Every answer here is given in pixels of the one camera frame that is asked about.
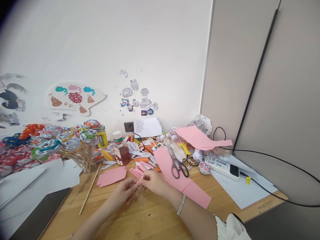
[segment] hand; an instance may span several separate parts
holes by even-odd
[[[172,188],[171,185],[154,170],[145,171],[138,183],[148,188],[151,192],[163,197],[166,197],[169,190]]]
[[[129,205],[132,202],[134,193],[137,196],[139,184],[136,179],[127,178],[119,183],[116,189],[112,192],[111,196],[105,201],[108,207],[112,206],[113,208],[118,209],[125,202]]]

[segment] pink paper strip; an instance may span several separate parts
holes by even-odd
[[[231,146],[231,140],[213,141],[196,126],[176,128],[176,133],[188,143],[200,150],[211,150],[215,147]]]
[[[121,179],[124,179],[126,177],[126,173],[126,166],[108,170],[99,176],[97,185],[104,187],[115,183]]]
[[[167,179],[168,183],[178,189],[183,191],[189,183],[192,181],[190,178],[186,178],[182,173],[180,173],[180,178],[175,179],[172,175],[172,158],[170,157],[168,150],[166,148],[160,148],[154,151],[154,157],[156,158],[161,172]]]
[[[208,207],[211,201],[211,197],[193,181],[182,191],[182,193],[204,209]]]
[[[146,167],[142,164],[140,164],[140,166],[138,166],[138,168],[142,171],[142,172],[145,172],[147,171],[148,169],[146,169]]]
[[[145,165],[145,166],[147,166],[147,167],[149,167],[149,168],[151,168],[151,169],[154,169],[154,167],[151,166],[151,165],[148,164],[148,163],[145,163],[145,162],[143,162],[143,161],[140,161],[139,163],[141,163],[142,165]]]
[[[134,169],[137,173],[140,174],[140,176],[143,175],[143,172],[138,168],[138,166],[136,166],[136,168]]]
[[[130,168],[129,171],[130,171],[136,178],[138,178],[138,179],[141,178],[141,176],[139,176],[139,175],[137,174],[137,172],[136,172],[133,168]]]

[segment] wooden table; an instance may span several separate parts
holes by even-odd
[[[100,170],[99,174],[108,171]],[[127,168],[135,167],[130,162]],[[241,210],[212,175],[203,175],[193,167],[190,171],[191,179],[212,197],[208,206],[211,213],[219,216],[223,221],[230,213],[237,214],[243,222],[248,222],[264,212],[283,203],[282,200],[271,195]],[[99,188],[95,180],[91,194],[79,216],[81,206],[86,198],[95,172],[80,175],[80,184],[73,187],[62,203],[60,209],[43,233],[41,239],[69,239],[71,234],[110,196],[118,185],[111,184]],[[127,171],[126,178],[134,177]],[[283,193],[275,193],[288,199]],[[96,239],[193,239],[184,223],[177,216],[176,211],[166,201],[149,190],[140,192],[130,207],[124,207],[114,219],[109,219],[97,233]]]

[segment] silver bracelet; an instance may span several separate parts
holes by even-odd
[[[178,212],[177,212],[177,215],[178,215],[178,216],[179,216],[180,213],[181,213],[182,207],[183,207],[183,205],[184,205],[184,200],[186,200],[186,195],[185,195],[185,194],[183,195],[183,198],[182,198],[182,201],[181,201],[181,205],[180,205],[179,210],[178,210]]]

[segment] power outlet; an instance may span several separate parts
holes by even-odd
[[[124,123],[124,129],[126,132],[134,132],[133,122]]]

